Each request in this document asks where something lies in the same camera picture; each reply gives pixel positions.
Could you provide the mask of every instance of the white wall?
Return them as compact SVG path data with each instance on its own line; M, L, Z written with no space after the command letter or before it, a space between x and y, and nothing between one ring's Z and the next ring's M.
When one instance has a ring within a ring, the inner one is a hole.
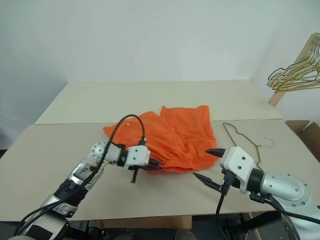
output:
M320 31L319 9L317 0L1 0L0 148L68 81L251 79L269 98L269 73ZM319 121L319 93L288 93L278 107Z

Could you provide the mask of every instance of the orange shirt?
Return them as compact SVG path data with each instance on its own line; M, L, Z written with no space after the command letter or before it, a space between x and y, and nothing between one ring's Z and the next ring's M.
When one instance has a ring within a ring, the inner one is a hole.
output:
M139 116L143 122L150 157L160 161L166 171L185 173L211 167L216 156L205 152L215 149L217 141L210 123L209 107L162 107L160 116L148 111ZM104 128L110 136L116 125ZM113 142L127 147L137 145L142 136L135 118L124 120Z

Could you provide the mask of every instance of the table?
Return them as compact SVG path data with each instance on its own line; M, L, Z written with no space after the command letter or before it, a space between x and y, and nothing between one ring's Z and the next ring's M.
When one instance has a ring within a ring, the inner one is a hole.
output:
M210 119L282 119L248 80L70 82L35 124L117 123L161 107L210 107Z

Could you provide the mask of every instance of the cardboard box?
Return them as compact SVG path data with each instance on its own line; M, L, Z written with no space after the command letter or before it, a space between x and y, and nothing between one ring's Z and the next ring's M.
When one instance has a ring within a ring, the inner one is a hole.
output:
M294 131L304 142L306 147L320 162L320 127L315 123L308 125L307 120L286 121L286 124Z

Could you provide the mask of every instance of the black cable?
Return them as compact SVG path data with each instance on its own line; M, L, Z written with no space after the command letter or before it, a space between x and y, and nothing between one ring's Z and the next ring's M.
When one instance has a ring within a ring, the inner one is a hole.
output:
M135 115L135 114L129 114L129 115L126 115L124 116L123 118L121 118L121 120L117 123L117 125L115 126L108 142L106 143L105 147L104 147L104 151L102 153L102 156L101 156L101 159L98 163L98 165L96 166L96 168L94 169L94 171L92 171L92 173L82 182L81 185L79 185L78 188L76 188L73 192L71 192L69 195L67 195L66 197L58 200L58 201L55 201L53 203L50 203L48 205L45 205L45 206L42 206L42 207L39 207L37 208L36 210L30 212L29 214L27 214L18 224L18 226L16 227L15 231L14 231L14 236L17 236L17 235L20 235L21 233L23 233L23 231L25 229L27 229L34 221L36 221L38 218L40 218L41 216L43 216L44 214L50 212L52 209L54 209L56 206L58 206L59 204L65 202L66 200L68 200L70 197L72 197L77 191L79 191L80 189L84 188L90 181L91 179L98 173L101 165L103 164L104 162L104 159L108 153L108 150L109 150L109 147L112 143L112 140L114 139L115 137L115 134L118 130L118 128L120 127L121 123L127 119L127 118L130 118L130 117L134 117L136 119L138 119L138 121L140 122L141 124L141 128L142 128L142 137L141 137L141 140L139 141L139 143L141 142L144 142L144 139L145 139L145 126L143 124L143 122L141 121L141 119ZM43 210L42 212L40 212L38 215L36 215L35 217L33 217L31 220L26 221L26 219L28 219L29 217L31 217L32 215L36 214L37 212Z
M289 217L296 218L296 219L302 219L302 220L305 220L305 221L308 221L308 222L312 222L312 223L315 223L315 224L320 224L320 219L282 210L276 204L274 204L273 202L268 201L268 200L266 200L265 203L269 204L271 207L273 207L275 210L277 210L278 212L282 213L283 215L287 215Z
M221 206L222 206L222 203L223 203L224 199L225 199L225 195L221 194L218 206L216 207L216 211L215 211L215 223L216 223L216 226L217 226L220 234L222 235L222 237L225 240L229 240L229 238L225 235L225 233L222 230L222 227L220 225L220 209L221 209Z
M85 233L89 233L89 224L90 224L90 221L86 221L86 226L85 226Z

